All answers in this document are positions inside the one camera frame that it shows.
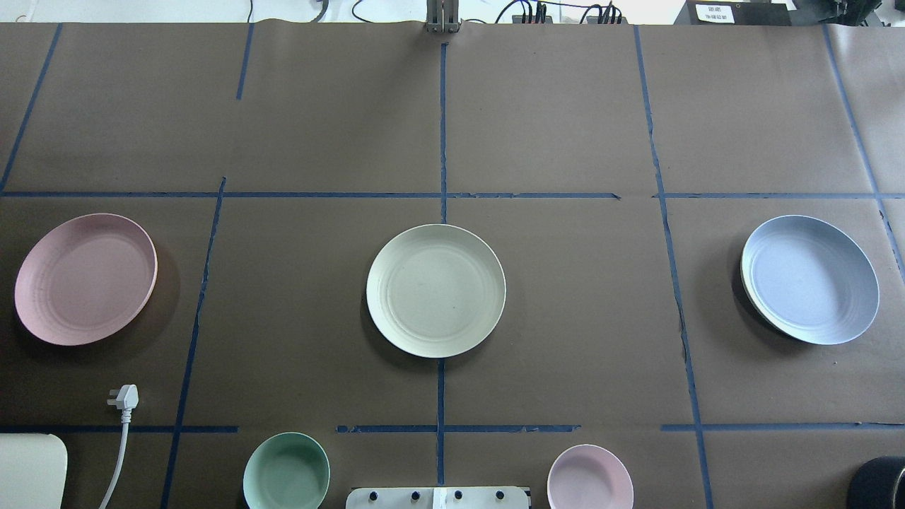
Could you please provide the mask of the blue plate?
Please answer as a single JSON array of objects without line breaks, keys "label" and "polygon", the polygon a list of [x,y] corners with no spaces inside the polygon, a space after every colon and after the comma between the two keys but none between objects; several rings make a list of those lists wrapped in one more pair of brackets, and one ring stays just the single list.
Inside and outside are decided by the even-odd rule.
[{"label": "blue plate", "polygon": [[869,330],[880,308],[866,253],[817,217],[784,215],[757,226],[742,248],[740,276],[755,310],[805,344],[847,344]]}]

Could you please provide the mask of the pink plate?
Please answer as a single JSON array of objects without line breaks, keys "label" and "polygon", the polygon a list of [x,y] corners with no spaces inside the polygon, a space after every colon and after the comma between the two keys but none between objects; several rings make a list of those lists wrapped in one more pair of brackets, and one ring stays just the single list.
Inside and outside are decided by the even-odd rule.
[{"label": "pink plate", "polygon": [[122,331],[156,286],[158,255],[139,223],[115,213],[74,217],[26,255],[14,306],[46,344],[83,346]]}]

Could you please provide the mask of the cream plate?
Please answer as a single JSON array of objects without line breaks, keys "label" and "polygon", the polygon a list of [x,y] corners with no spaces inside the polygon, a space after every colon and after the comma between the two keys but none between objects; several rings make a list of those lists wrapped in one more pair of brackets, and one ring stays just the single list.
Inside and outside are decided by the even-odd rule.
[{"label": "cream plate", "polygon": [[376,329],[422,358],[449,358],[480,345],[500,322],[506,297],[506,275],[494,249],[447,223],[396,235],[366,277],[366,306]]}]

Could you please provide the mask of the pink bowl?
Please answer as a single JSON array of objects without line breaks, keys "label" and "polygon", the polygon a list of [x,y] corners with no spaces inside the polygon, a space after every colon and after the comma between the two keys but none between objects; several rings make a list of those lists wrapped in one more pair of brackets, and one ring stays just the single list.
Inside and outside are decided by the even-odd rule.
[{"label": "pink bowl", "polygon": [[619,457],[598,445],[566,449],[547,474],[551,508],[633,508],[634,499],[628,469]]}]

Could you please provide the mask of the green bowl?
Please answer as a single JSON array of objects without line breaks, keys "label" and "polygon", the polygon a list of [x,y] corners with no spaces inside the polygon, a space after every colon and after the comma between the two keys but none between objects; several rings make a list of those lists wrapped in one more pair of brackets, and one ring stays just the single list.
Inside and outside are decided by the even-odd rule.
[{"label": "green bowl", "polygon": [[249,508],[319,508],[330,478],[329,457],[319,442],[303,433],[279,433],[252,452],[243,496]]}]

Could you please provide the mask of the black box with label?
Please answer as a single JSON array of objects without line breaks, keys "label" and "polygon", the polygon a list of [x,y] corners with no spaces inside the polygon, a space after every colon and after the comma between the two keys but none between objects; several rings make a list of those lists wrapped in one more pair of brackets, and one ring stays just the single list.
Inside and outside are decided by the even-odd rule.
[{"label": "black box with label", "polygon": [[742,1],[685,1],[673,25],[790,26],[785,4]]}]

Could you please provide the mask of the white toaster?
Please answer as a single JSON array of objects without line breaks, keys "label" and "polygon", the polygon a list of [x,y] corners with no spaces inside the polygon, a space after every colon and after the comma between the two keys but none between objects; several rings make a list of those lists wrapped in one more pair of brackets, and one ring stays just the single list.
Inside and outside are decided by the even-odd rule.
[{"label": "white toaster", "polygon": [[43,433],[1,435],[1,507],[59,508],[68,452],[61,438]]}]

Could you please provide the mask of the dark blue saucepan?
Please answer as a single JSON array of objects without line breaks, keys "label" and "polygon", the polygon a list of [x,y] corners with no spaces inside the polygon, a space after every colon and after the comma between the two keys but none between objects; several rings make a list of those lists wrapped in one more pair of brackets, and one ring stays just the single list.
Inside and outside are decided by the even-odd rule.
[{"label": "dark blue saucepan", "polygon": [[846,508],[904,508],[904,457],[867,461],[851,477]]}]

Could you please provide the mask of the aluminium frame post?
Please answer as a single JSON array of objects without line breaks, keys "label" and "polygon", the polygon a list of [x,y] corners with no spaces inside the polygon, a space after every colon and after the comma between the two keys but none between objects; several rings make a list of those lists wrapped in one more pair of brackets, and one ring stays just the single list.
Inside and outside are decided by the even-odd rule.
[{"label": "aluminium frame post", "polygon": [[426,31],[428,33],[458,33],[461,29],[458,0],[427,0]]}]

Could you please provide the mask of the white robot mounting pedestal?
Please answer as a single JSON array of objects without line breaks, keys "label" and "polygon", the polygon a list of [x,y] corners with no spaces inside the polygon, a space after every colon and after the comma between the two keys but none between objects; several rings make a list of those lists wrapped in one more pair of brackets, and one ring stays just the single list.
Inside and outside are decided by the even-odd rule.
[{"label": "white robot mounting pedestal", "polygon": [[362,487],[346,497],[346,508],[531,508],[519,486]]}]

